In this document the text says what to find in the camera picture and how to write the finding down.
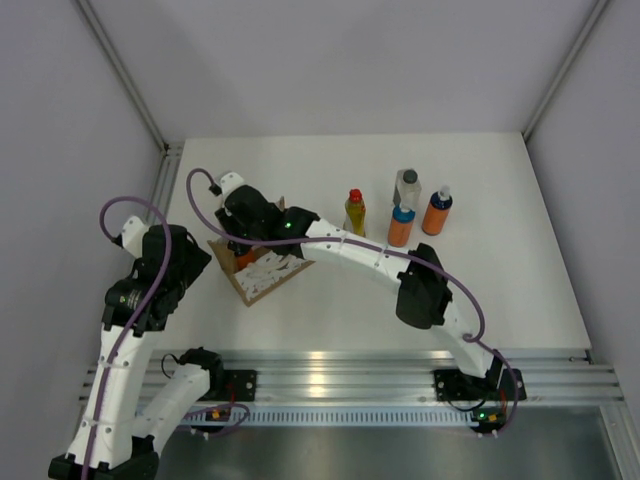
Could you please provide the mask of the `clear square bottle dark cap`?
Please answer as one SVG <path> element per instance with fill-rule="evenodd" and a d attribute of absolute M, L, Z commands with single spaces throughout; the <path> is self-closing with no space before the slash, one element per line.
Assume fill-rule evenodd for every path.
<path fill-rule="evenodd" d="M 418 173 L 412 169 L 401 169 L 397 172 L 393 203 L 401 211 L 415 211 L 422 191 Z"/>

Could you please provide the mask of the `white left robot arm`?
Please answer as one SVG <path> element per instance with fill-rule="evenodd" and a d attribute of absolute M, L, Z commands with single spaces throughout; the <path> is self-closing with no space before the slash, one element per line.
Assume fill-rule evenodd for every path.
<path fill-rule="evenodd" d="M 75 438 L 52 459 L 52 479 L 152 479 L 173 430 L 199 400 L 219 397 L 226 376 L 219 354 L 191 348 L 170 381 L 137 409 L 152 353 L 168 317 L 210 263 L 182 226 L 130 218 L 116 243 L 131 253 L 131 272 L 105 294 L 94 383 Z"/>

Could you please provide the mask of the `yellow liquid bottle red cap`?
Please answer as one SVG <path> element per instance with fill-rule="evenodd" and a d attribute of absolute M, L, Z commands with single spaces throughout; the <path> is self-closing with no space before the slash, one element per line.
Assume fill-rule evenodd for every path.
<path fill-rule="evenodd" d="M 345 202 L 345 214 L 343 228 L 355 235 L 365 237 L 366 205 L 359 189 L 354 188 L 349 191 Z"/>

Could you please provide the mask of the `dark blue pump bottle front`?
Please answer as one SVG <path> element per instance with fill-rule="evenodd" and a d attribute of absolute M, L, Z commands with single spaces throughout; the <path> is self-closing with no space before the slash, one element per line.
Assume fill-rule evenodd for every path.
<path fill-rule="evenodd" d="M 443 185 L 430 199 L 422 221 L 422 230 L 429 236 L 439 235 L 443 230 L 449 211 L 453 205 L 450 187 Z"/>

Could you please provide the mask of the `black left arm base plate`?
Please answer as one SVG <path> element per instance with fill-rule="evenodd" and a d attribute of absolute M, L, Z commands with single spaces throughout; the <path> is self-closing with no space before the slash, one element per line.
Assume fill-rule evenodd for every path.
<path fill-rule="evenodd" d="M 253 402 L 257 380 L 256 370 L 226 370 L 221 398 L 228 403 Z"/>

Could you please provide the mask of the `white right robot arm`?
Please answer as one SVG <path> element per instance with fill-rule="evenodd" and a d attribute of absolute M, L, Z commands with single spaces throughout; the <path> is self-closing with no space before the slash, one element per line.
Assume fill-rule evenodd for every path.
<path fill-rule="evenodd" d="M 519 398 L 516 371 L 482 341 L 484 313 L 478 312 L 479 327 L 473 329 L 460 313 L 452 290 L 458 288 L 474 309 L 480 307 L 478 300 L 444 271 L 432 247 L 392 249 L 367 242 L 314 212 L 277 206 L 235 173 L 209 189 L 221 200 L 215 216 L 233 249 L 243 252 L 259 246 L 285 258 L 343 264 L 388 287 L 396 296 L 396 317 L 436 337 L 456 363 L 435 374 L 439 398 L 494 399 L 504 387 L 513 389 L 513 399 Z"/>

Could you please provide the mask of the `teal blue pump bottle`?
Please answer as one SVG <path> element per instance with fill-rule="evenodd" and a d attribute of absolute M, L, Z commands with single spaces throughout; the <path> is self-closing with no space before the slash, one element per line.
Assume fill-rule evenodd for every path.
<path fill-rule="evenodd" d="M 392 210 L 388 229 L 387 241 L 393 247 L 403 247 L 407 244 L 415 219 L 413 210 L 405 210 L 395 206 Z"/>

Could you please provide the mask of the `canvas and burlap tote bag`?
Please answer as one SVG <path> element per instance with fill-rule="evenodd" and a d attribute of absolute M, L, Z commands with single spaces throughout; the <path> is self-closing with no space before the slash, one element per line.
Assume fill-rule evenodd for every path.
<path fill-rule="evenodd" d="M 234 258 L 236 243 L 219 238 L 208 244 L 220 269 L 247 307 L 312 265 L 311 261 L 293 255 L 278 255 L 266 247 L 253 245 L 255 261 L 244 270 L 237 271 Z"/>

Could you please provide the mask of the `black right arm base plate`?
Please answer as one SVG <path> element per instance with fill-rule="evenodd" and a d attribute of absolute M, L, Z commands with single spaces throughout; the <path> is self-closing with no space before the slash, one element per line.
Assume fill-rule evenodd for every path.
<path fill-rule="evenodd" d="M 482 400 L 524 401 L 527 393 L 519 370 L 514 371 L 516 380 L 504 369 L 499 374 L 489 374 L 487 378 L 465 375 L 457 369 L 433 371 L 436 398 L 444 402 L 479 403 Z"/>

